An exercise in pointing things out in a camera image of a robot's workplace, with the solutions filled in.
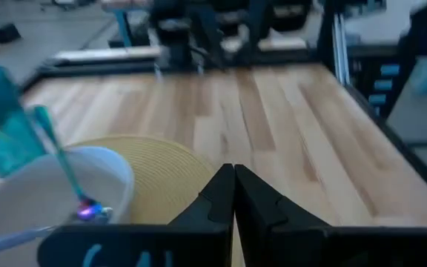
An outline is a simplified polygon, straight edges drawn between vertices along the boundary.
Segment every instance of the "woven placemat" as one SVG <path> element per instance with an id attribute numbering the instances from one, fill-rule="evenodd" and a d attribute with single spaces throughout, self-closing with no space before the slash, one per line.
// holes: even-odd
<path id="1" fill-rule="evenodd" d="M 175 142 L 113 136 L 79 142 L 122 155 L 135 175 L 131 222 L 167 224 L 185 210 L 214 175 L 205 160 Z"/>

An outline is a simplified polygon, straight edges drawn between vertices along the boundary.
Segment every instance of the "wooden tabletop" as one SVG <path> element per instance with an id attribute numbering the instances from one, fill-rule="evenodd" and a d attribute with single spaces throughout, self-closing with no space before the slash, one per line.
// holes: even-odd
<path id="1" fill-rule="evenodd" d="M 427 185 L 320 65 L 199 74 L 47 79 L 65 144 L 160 136 L 216 168 L 241 163 L 332 225 L 427 225 Z"/>

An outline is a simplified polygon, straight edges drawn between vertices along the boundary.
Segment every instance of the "gray floor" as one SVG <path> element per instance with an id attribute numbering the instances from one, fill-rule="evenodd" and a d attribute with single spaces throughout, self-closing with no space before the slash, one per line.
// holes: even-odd
<path id="1" fill-rule="evenodd" d="M 409 12 L 426 0 L 388 1 L 385 13 L 354 19 L 347 23 L 349 33 L 360 34 L 365 42 L 396 42 L 409 27 Z M 50 7 L 40 11 L 40 1 L 0 0 L 0 22 L 13 22 L 22 39 L 0 47 L 0 65 L 6 67 L 17 82 L 24 81 L 42 60 L 61 50 L 107 47 L 107 40 L 117 30 L 110 14 L 98 4 L 70 12 Z M 136 19 L 139 14 L 131 15 Z M 315 43 L 320 16 L 310 16 L 307 25 L 297 33 Z M 427 139 L 427 95 L 406 87 L 389 125 L 405 140 Z M 427 149 L 417 151 L 427 162 Z"/>

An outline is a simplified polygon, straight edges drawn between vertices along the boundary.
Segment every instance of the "wooden board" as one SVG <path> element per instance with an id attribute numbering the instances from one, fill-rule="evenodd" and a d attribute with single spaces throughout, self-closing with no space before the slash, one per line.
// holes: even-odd
<path id="1" fill-rule="evenodd" d="M 427 225 L 427 185 L 322 66 L 48 79 L 63 143 L 160 136 L 242 163 L 332 225 Z"/>

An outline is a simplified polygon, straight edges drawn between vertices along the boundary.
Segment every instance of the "blue cup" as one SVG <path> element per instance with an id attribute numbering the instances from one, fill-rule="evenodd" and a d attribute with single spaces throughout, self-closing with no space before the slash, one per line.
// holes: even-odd
<path id="1" fill-rule="evenodd" d="M 0 67 L 0 177 L 46 154 L 18 100 L 19 89 Z"/>

